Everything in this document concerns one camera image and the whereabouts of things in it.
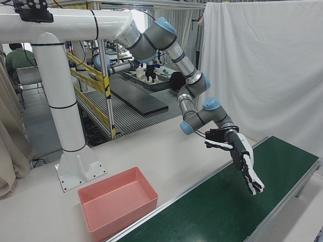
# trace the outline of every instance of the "white vertical pipe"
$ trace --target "white vertical pipe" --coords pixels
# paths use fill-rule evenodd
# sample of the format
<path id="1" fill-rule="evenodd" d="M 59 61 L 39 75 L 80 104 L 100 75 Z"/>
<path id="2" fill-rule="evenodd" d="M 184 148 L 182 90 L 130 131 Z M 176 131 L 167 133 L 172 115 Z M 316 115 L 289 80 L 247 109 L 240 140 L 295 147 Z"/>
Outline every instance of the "white vertical pipe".
<path id="1" fill-rule="evenodd" d="M 80 150 L 85 140 L 65 46 L 55 35 L 43 33 L 32 48 L 61 146 L 65 151 Z"/>
<path id="2" fill-rule="evenodd" d="M 75 57 L 81 61 L 84 60 L 84 62 L 86 63 L 86 54 L 85 54 L 85 50 L 84 50 L 83 40 L 72 41 L 72 47 L 73 47 L 73 53 L 74 53 Z M 85 76 L 88 76 L 88 72 L 82 66 L 76 66 L 75 70 Z M 82 92 L 87 91 L 87 85 L 84 82 L 79 80 L 79 85 L 80 85 L 80 89 Z"/>

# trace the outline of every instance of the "metal grating floor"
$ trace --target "metal grating floor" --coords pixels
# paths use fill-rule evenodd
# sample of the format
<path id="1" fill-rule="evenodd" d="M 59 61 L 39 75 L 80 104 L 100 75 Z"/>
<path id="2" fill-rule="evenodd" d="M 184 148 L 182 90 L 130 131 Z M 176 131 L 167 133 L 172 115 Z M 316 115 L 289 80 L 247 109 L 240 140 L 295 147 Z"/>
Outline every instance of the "metal grating floor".
<path id="1" fill-rule="evenodd" d="M 129 83 L 143 90 L 144 92 L 149 93 L 153 97 L 163 101 L 169 106 L 169 108 L 168 110 L 161 110 L 145 116 L 141 116 L 132 108 L 127 106 L 123 101 L 118 99 L 116 96 L 111 95 L 115 126 L 117 132 L 121 132 L 120 134 L 118 134 L 118 137 L 133 133 L 135 131 L 144 129 L 152 125 L 156 125 L 158 123 L 181 115 L 181 110 L 177 103 L 177 95 L 170 89 L 158 92 L 151 92 L 149 90 L 144 89 L 138 84 L 132 83 L 130 81 Z M 107 115 L 105 96 L 103 94 L 99 93 L 98 91 L 86 92 L 84 94 L 105 115 Z"/>

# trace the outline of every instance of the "metal frame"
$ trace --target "metal frame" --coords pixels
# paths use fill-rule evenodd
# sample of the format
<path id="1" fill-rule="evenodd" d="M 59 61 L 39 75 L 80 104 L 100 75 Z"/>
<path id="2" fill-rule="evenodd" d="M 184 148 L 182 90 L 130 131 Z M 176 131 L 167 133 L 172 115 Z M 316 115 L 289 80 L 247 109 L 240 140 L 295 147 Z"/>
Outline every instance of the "metal frame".
<path id="1" fill-rule="evenodd" d="M 252 146 L 252 148 L 260 145 L 261 143 L 263 143 L 268 138 L 269 137 L 265 137 L 264 139 L 262 139 L 261 141 L 259 141 L 257 144 L 255 144 L 254 146 Z M 160 207 L 156 208 L 155 210 L 153 210 L 152 212 L 150 212 L 149 214 L 147 214 L 146 216 L 144 216 L 143 218 L 141 218 L 137 222 L 133 223 L 132 225 L 130 225 L 129 227 L 125 228 L 121 232 L 117 233 L 116 235 L 114 235 L 110 239 L 105 240 L 105 242 L 116 242 L 116 241 L 118 241 L 119 239 L 121 239 L 122 237 L 124 237 L 125 235 L 127 235 L 128 233 L 130 233 L 131 231 L 133 231 L 134 229 L 136 229 L 137 227 L 139 227 L 140 225 L 142 225 L 143 223 L 145 223 L 149 219 L 151 219 L 153 216 L 155 216 L 156 214 L 158 214 L 159 212 L 161 212 L 162 210 L 166 209 L 168 206 L 172 205 L 177 200 L 179 200 L 180 198 L 182 198 L 183 196 L 185 196 L 186 194 L 188 194 L 190 191 L 192 191 L 193 189 L 195 189 L 196 187 L 198 187 L 199 185 L 201 185 L 203 182 L 205 182 L 206 180 L 210 179 L 215 174 L 219 173 L 221 170 L 223 170 L 226 167 L 228 167 L 231 163 L 232 163 L 232 160 L 230 160 L 229 162 L 227 162 L 223 166 L 219 167 L 218 169 L 216 169 L 215 171 L 213 171 L 211 174 L 207 175 L 205 178 L 203 178 L 200 181 L 198 181 L 193 186 L 189 187 L 187 190 L 185 190 L 183 193 L 181 193 L 177 197 L 174 197 L 174 198 L 170 199 L 168 202 L 166 202 L 163 205 L 161 205 Z M 313 173 L 319 168 L 320 164 L 321 164 L 321 161 L 320 161 L 320 159 L 318 159 L 313 164 L 313 166 L 307 171 L 307 173 L 291 189 L 291 191 L 272 210 L 272 212 L 259 224 L 259 226 L 254 230 L 254 232 L 249 237 L 247 237 L 247 239 L 245 239 L 244 242 L 254 242 L 254 241 L 257 241 L 257 239 L 259 238 L 259 236 L 261 235 L 261 233 L 269 226 L 270 221 L 280 212 L 280 210 L 285 206 L 285 204 L 293 196 L 297 195 L 297 193 L 305 186 L 305 184 L 308 182 L 308 180 L 312 177 Z"/>
<path id="2" fill-rule="evenodd" d="M 178 2 L 173 0 L 63 0 L 60 5 L 84 4 L 84 3 L 102 3 L 102 9 L 156 9 L 156 10 L 204 10 L 206 4 Z"/>

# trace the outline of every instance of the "aluminum rail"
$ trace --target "aluminum rail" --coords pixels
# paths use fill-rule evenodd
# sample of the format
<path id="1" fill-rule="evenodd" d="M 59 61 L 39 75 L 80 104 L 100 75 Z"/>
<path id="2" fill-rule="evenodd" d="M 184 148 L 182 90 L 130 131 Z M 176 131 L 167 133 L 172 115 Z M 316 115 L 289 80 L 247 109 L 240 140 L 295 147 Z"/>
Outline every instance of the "aluminum rail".
<path id="1" fill-rule="evenodd" d="M 129 1 L 129 0 L 63 0 L 59 1 L 60 5 L 70 5 L 70 4 L 84 4 L 84 3 L 102 3 L 102 9 L 160 9 L 160 10 L 204 10 L 206 4 L 202 3 L 191 3 L 191 2 L 178 2 L 173 0 L 139 0 L 139 1 Z"/>

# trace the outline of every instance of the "pink plastic bin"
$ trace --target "pink plastic bin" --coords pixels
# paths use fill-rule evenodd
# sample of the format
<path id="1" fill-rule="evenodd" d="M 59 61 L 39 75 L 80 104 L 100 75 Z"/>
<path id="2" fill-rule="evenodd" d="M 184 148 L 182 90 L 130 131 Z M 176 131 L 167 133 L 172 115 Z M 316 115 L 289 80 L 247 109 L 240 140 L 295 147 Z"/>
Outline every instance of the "pink plastic bin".
<path id="1" fill-rule="evenodd" d="M 157 207 L 158 195 L 138 167 L 78 191 L 86 224 L 99 242 Z"/>

